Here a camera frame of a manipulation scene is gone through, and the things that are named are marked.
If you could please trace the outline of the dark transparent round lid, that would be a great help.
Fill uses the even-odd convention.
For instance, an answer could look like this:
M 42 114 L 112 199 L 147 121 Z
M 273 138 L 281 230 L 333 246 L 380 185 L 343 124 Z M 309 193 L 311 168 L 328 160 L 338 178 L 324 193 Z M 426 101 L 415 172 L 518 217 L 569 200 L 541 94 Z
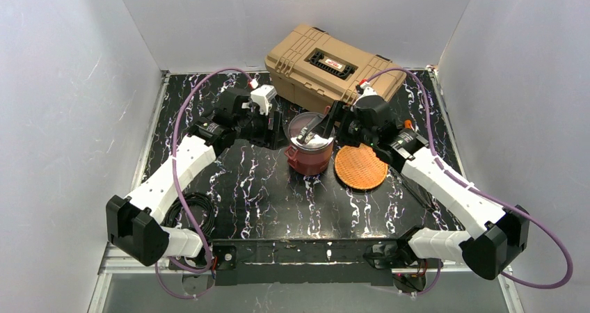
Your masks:
M 313 129 L 321 122 L 324 116 L 320 113 L 305 112 L 296 115 L 288 124 L 287 137 L 291 144 L 301 150 L 315 152 L 333 144 L 334 132 L 328 137 L 322 137 L 320 132 Z

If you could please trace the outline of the red steel lunch bowl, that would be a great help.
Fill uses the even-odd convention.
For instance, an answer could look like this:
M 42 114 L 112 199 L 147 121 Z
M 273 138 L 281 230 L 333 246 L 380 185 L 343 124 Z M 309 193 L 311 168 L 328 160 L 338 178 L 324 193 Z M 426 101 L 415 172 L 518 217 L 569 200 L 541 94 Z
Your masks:
M 313 176 L 325 171 L 333 153 L 334 140 L 320 142 L 319 146 L 310 148 L 302 145 L 295 138 L 289 140 L 289 147 L 284 151 L 287 163 L 296 172 Z

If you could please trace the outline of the tan plastic toolbox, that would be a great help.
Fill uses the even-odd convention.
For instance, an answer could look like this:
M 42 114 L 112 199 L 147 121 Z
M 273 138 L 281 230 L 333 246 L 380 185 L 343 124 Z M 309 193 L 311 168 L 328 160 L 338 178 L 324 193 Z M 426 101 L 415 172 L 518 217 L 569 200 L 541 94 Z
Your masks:
M 314 112 L 336 100 L 354 103 L 361 81 L 397 66 L 307 24 L 277 44 L 264 63 L 279 96 Z

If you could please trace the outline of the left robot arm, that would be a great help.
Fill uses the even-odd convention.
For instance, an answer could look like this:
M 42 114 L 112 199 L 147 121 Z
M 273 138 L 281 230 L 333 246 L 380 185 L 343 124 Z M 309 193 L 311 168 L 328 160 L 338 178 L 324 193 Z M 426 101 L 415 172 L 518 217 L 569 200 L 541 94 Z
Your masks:
M 206 243 L 197 230 L 164 227 L 165 215 L 195 176 L 237 140 L 270 150 L 287 145 L 274 86 L 228 88 L 210 116 L 194 119 L 187 135 L 141 185 L 106 204 L 110 243 L 144 266 L 162 257 L 197 257 Z

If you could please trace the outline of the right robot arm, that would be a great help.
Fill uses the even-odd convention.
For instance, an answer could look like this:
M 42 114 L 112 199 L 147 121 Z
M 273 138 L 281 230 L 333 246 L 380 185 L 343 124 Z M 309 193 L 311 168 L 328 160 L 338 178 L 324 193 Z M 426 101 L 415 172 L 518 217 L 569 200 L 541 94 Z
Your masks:
M 372 148 L 382 162 L 419 184 L 460 220 L 462 231 L 424 228 L 407 235 L 414 257 L 463 263 L 479 277 L 494 280 L 526 248 L 528 213 L 484 198 L 432 153 L 424 137 L 398 126 L 382 97 L 370 95 L 353 105 L 336 101 L 311 132 Z

